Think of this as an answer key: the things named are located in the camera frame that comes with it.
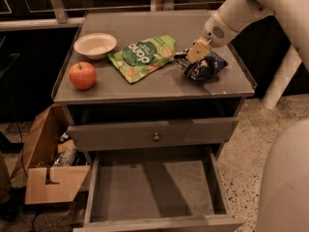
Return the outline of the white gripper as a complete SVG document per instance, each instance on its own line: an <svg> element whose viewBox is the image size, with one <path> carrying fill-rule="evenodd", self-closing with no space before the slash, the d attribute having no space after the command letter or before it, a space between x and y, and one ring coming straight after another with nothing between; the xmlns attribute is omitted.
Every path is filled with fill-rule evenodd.
<svg viewBox="0 0 309 232"><path fill-rule="evenodd" d="M206 39L199 39L188 51L186 60L194 63L202 60L211 52L211 47L218 48L233 40L239 31L234 30L220 15L215 12L206 21L202 36Z"/></svg>

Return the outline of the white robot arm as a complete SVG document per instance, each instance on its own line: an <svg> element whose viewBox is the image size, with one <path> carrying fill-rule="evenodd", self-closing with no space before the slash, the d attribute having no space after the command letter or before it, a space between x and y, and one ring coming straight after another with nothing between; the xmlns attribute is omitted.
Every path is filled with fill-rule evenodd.
<svg viewBox="0 0 309 232"><path fill-rule="evenodd" d="M247 25L273 14L296 57L309 65L309 0L226 0L207 20L186 59L194 63ZM309 119L285 129L267 155L256 232L309 232Z"/></svg>

